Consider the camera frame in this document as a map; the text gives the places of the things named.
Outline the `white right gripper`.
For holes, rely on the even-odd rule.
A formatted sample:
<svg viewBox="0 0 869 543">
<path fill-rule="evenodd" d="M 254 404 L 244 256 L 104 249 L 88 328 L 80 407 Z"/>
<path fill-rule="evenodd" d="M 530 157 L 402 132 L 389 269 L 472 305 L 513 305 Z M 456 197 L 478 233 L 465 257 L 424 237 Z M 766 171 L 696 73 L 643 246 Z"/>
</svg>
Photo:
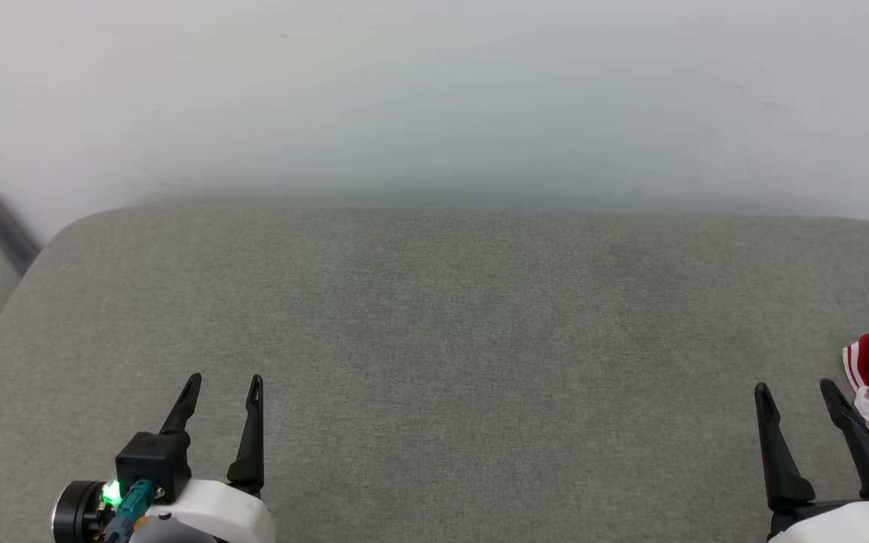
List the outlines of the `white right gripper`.
<svg viewBox="0 0 869 543">
<path fill-rule="evenodd" d="M 759 382 L 753 395 L 763 485 L 772 512 L 768 543 L 869 543 L 869 430 L 835 382 L 821 379 L 818 386 L 851 453 L 862 501 L 814 503 L 816 492 L 794 463 L 772 392 Z"/>
</svg>

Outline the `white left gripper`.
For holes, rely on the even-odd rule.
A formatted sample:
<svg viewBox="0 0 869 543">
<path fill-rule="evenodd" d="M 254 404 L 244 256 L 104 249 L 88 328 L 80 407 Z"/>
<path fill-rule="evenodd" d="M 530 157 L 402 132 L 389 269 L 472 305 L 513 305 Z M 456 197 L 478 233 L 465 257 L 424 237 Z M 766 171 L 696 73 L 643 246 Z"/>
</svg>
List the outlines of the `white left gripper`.
<svg viewBox="0 0 869 543">
<path fill-rule="evenodd" d="M 202 374 L 191 374 L 159 435 L 186 433 L 201 386 Z M 237 457 L 226 474 L 230 486 L 192 479 L 175 502 L 147 511 L 130 543 L 275 543 L 275 520 L 266 503 L 257 498 L 265 485 L 263 378 L 259 374 L 250 381 L 245 409 Z"/>
</svg>

